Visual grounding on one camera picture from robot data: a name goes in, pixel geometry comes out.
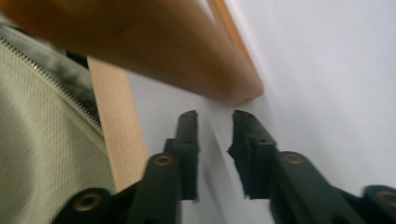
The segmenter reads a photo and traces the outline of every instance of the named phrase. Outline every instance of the clamp jaw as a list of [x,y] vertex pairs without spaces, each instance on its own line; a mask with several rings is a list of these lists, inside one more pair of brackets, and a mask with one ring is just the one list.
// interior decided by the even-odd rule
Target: clamp jaw
[[[75,195],[55,224],[179,224],[180,201],[197,198],[197,113],[179,118],[177,136],[152,156],[143,179],[116,194],[86,189]],[[367,187],[361,198],[330,185],[307,157],[276,149],[251,114],[235,110],[229,149],[244,192],[271,200],[276,224],[394,224],[396,189]]]
[[396,189],[370,186],[355,197],[331,186],[302,154],[276,149],[251,114],[233,114],[229,150],[250,199],[270,199],[276,224],[396,223]]
[[180,201],[197,199],[197,113],[179,117],[177,136],[148,160],[143,178],[110,195],[85,189],[69,200],[54,224],[179,224]]

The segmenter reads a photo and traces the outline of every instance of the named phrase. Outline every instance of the wooden edge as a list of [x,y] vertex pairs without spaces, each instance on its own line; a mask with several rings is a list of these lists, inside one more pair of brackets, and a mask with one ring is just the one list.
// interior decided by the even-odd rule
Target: wooden edge
[[212,13],[215,16],[216,24],[220,29],[223,29],[233,43],[239,48],[241,53],[247,58],[247,60],[253,65],[253,61],[250,58],[246,45],[236,28],[233,17],[230,10],[227,8],[224,0],[208,0]]
[[148,153],[126,70],[94,58],[88,62],[116,190],[121,191],[141,179]]

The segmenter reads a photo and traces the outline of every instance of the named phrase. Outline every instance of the grommet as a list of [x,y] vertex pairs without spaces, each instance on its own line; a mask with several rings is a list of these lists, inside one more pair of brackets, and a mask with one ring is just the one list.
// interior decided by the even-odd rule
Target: grommet
[[157,158],[154,163],[156,165],[159,166],[165,166],[165,165],[169,165],[173,162],[172,158],[168,157],[168,156],[161,156],[159,158]]
[[389,190],[381,190],[379,191],[376,196],[387,205],[396,208],[396,192],[392,192]]
[[304,159],[301,156],[295,154],[287,154],[283,156],[283,159],[291,164],[301,164],[304,162]]
[[97,207],[102,202],[102,196],[97,193],[89,193],[79,198],[75,204],[74,209],[79,212],[90,211]]

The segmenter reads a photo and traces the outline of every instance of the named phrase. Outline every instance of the gray fabric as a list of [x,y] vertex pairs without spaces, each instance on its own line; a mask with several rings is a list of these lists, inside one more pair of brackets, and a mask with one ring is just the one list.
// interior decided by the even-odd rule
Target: gray fabric
[[[12,41],[19,38],[12,34]],[[35,43],[32,48],[41,47]],[[67,73],[88,75],[75,73],[79,70]],[[78,191],[114,190],[101,131],[53,83],[3,45],[0,115],[0,223],[50,223]]]

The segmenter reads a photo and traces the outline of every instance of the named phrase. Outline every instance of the white wall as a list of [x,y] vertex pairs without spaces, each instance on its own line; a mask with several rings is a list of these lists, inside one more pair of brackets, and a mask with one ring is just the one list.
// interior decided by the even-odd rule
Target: white wall
[[[336,187],[396,188],[396,2],[229,3],[266,87],[240,109]],[[174,137],[179,114],[198,110],[200,202],[184,203],[184,223],[271,223],[267,202],[243,199],[226,154],[234,108],[135,75],[131,87],[151,154]]]

